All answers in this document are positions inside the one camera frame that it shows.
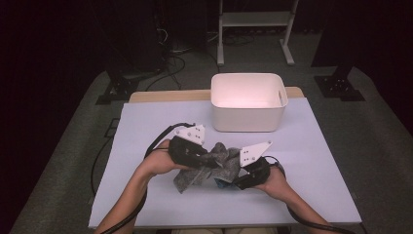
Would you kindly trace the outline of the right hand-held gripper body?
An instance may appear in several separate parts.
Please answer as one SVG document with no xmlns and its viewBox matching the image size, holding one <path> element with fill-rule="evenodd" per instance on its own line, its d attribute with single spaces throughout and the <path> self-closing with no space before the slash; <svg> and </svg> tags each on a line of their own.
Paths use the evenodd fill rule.
<svg viewBox="0 0 413 234">
<path fill-rule="evenodd" d="M 271 142 L 265 141 L 245 146 L 240 151 L 240 166 L 246 171 L 246 175 L 256 177 L 256 185 L 265 182 L 270 174 L 269 163 L 263 157 L 263 153 L 270 146 Z"/>
</svg>

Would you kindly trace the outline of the person's left hand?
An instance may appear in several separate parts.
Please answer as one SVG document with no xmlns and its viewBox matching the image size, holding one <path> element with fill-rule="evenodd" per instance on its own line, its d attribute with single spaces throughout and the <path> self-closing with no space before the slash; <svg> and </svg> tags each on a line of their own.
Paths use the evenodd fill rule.
<svg viewBox="0 0 413 234">
<path fill-rule="evenodd" d="M 172 170 L 186 170 L 185 166 L 176 164 L 169 155 L 169 139 L 162 141 L 139 166 L 147 176 L 157 176 Z"/>
</svg>

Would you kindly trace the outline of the black stand base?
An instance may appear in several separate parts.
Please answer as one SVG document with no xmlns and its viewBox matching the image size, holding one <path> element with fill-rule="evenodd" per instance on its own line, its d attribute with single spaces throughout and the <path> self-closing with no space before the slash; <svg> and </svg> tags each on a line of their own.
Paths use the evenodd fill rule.
<svg viewBox="0 0 413 234">
<path fill-rule="evenodd" d="M 95 104 L 104 105 L 110 104 L 112 101 L 129 100 L 137 90 L 139 79 L 137 77 L 125 77 L 120 72 L 113 70 L 109 70 L 107 74 L 110 82 Z"/>
<path fill-rule="evenodd" d="M 339 98 L 342 101 L 365 101 L 348 79 L 351 65 L 339 65 L 331 75 L 315 76 L 315 81 L 325 98 Z"/>
</svg>

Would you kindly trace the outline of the white plastic bin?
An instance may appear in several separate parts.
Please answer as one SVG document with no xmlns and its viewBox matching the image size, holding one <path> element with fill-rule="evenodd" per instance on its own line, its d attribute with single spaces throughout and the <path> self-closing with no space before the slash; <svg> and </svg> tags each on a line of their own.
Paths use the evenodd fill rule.
<svg viewBox="0 0 413 234">
<path fill-rule="evenodd" d="M 219 132 L 267 133 L 282 121 L 288 97 L 274 73 L 220 73 L 211 78 L 212 126 Z"/>
</svg>

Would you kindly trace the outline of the white metal stand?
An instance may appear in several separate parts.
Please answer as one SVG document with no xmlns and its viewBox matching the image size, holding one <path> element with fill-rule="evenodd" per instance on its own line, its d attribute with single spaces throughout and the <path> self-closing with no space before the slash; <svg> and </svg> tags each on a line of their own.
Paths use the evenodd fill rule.
<svg viewBox="0 0 413 234">
<path fill-rule="evenodd" d="M 270 27 L 284 26 L 285 34 L 280 40 L 282 52 L 286 63 L 294 65 L 295 61 L 288 47 L 288 42 L 294 24 L 296 10 L 299 0 L 292 0 L 291 8 L 288 11 L 281 12 L 243 12 L 243 13 L 225 13 L 223 11 L 223 0 L 219 0 L 219 18 L 218 18 L 218 43 L 217 43 L 217 64 L 224 64 L 224 44 L 223 33 L 225 28 L 229 27 Z"/>
</svg>

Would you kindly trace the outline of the person's right hand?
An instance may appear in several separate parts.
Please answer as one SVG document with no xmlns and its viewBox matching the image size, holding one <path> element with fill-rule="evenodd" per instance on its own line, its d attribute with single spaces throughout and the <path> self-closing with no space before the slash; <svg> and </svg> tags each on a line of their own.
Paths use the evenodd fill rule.
<svg viewBox="0 0 413 234">
<path fill-rule="evenodd" d="M 265 192 L 270 197 L 281 200 L 288 190 L 288 184 L 282 171 L 277 167 L 271 167 L 267 180 L 256 185 L 255 188 Z"/>
</svg>

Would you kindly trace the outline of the white table mat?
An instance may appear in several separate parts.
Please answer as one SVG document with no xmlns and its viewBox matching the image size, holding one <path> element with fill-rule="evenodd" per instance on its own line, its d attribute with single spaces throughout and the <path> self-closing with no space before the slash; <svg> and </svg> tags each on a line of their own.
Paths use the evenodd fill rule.
<svg viewBox="0 0 413 234">
<path fill-rule="evenodd" d="M 280 126 L 271 133 L 220 133 L 211 125 L 209 101 L 142 102 L 124 105 L 120 123 L 89 226 L 97 227 L 121 195 L 147 147 L 167 127 L 197 123 L 206 128 L 205 149 L 217 142 L 227 147 L 270 141 L 267 156 L 277 158 L 288 183 L 327 221 L 359 223 L 361 217 L 325 142 L 309 102 L 291 99 Z M 153 177 L 135 222 L 138 228 L 224 227 L 293 223 L 285 204 L 257 189 L 219 188 L 213 179 L 178 192 L 175 174 Z"/>
</svg>

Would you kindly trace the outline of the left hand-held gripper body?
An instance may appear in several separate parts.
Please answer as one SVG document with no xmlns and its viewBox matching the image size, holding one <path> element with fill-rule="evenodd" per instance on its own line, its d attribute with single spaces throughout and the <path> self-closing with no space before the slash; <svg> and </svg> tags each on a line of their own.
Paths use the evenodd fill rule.
<svg viewBox="0 0 413 234">
<path fill-rule="evenodd" d="M 199 168 L 207 164 L 203 155 L 206 128 L 204 125 L 175 124 L 171 126 L 174 132 L 169 141 L 169 155 L 175 164 L 189 168 Z"/>
</svg>

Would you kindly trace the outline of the blue toy car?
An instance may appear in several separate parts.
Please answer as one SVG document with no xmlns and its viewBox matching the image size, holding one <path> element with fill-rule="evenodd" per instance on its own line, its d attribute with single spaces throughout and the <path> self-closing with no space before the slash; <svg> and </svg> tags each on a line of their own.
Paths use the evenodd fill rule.
<svg viewBox="0 0 413 234">
<path fill-rule="evenodd" d="M 228 182 L 228 181 L 225 181 L 225 180 L 219 179 L 219 178 L 216 178 L 214 181 L 215 181 L 217 187 L 220 188 L 220 189 L 237 188 L 237 186 L 233 182 Z"/>
</svg>

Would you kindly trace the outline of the wooden table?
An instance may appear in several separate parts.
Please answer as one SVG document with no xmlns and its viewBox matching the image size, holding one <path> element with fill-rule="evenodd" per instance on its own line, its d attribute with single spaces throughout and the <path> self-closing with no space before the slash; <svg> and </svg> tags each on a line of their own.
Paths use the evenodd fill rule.
<svg viewBox="0 0 413 234">
<path fill-rule="evenodd" d="M 131 95 L 129 103 L 210 100 L 212 93 L 211 90 L 135 92 Z M 285 87 L 283 91 L 247 92 L 247 94 L 259 99 L 278 98 L 279 96 L 285 99 L 304 97 L 302 90 L 298 87 Z"/>
</svg>

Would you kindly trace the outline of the grey fuzzy cloth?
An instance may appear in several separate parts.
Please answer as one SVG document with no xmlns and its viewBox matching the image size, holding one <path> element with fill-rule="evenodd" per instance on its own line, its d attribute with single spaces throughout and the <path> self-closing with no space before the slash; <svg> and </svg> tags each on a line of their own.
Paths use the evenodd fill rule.
<svg viewBox="0 0 413 234">
<path fill-rule="evenodd" d="M 214 158 L 220 167 L 180 170 L 173 179 L 173 184 L 179 193 L 183 193 L 192 185 L 201 186 L 207 180 L 219 178 L 233 182 L 238 177 L 241 170 L 239 148 L 226 148 L 223 143 L 217 142 L 207 154 Z"/>
</svg>

